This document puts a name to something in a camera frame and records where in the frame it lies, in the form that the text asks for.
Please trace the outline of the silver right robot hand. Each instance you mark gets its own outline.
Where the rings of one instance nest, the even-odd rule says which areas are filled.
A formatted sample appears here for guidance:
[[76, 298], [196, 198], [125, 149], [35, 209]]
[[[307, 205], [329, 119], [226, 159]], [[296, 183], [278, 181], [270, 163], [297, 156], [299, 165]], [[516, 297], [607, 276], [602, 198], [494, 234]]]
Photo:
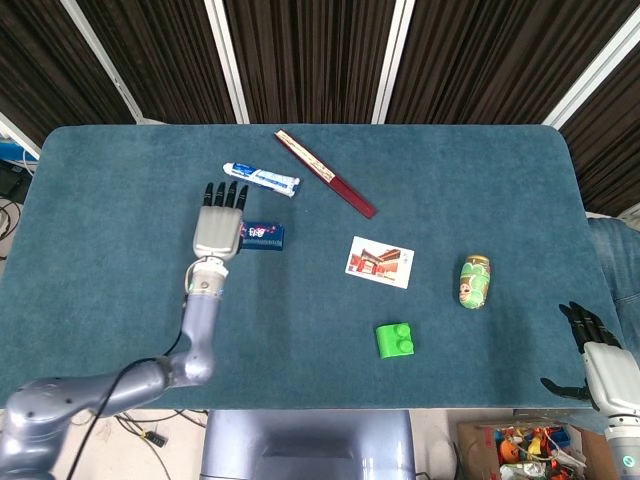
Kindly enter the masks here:
[[639, 365], [615, 335], [593, 312], [573, 301], [561, 304], [578, 352], [583, 360], [585, 383], [581, 387], [559, 386], [542, 377], [552, 394], [590, 402], [606, 418], [639, 416]]

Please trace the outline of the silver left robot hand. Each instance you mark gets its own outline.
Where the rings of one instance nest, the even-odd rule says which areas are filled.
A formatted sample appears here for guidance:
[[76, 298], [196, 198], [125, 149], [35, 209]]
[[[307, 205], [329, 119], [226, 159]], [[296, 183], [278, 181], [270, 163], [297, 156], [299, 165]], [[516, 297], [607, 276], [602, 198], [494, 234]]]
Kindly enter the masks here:
[[248, 190], [248, 185], [238, 188], [237, 181], [206, 186], [193, 238], [197, 258], [229, 261], [239, 252]]

